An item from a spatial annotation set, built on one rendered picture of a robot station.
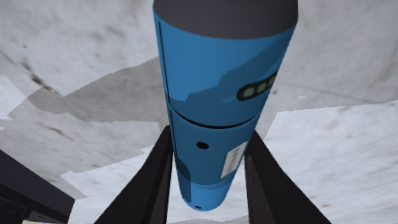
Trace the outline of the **dark blue electric screwdriver barrel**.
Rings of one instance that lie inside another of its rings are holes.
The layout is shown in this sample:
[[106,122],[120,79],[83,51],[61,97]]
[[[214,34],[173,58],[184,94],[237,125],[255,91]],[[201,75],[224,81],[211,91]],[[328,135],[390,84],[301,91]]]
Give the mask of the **dark blue electric screwdriver barrel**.
[[298,22],[298,0],[154,0],[180,193],[222,204]]

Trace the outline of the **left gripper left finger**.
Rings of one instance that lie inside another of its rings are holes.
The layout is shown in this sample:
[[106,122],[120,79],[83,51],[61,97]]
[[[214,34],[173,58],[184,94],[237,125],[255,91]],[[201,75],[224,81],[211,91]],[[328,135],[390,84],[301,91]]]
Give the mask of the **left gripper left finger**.
[[140,170],[94,224],[166,224],[172,165],[173,146],[167,125]]

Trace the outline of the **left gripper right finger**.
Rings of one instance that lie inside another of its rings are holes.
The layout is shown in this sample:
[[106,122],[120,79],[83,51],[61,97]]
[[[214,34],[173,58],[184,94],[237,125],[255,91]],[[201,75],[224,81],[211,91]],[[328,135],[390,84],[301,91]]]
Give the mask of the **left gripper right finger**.
[[244,169],[249,224],[332,224],[282,170],[256,130]]

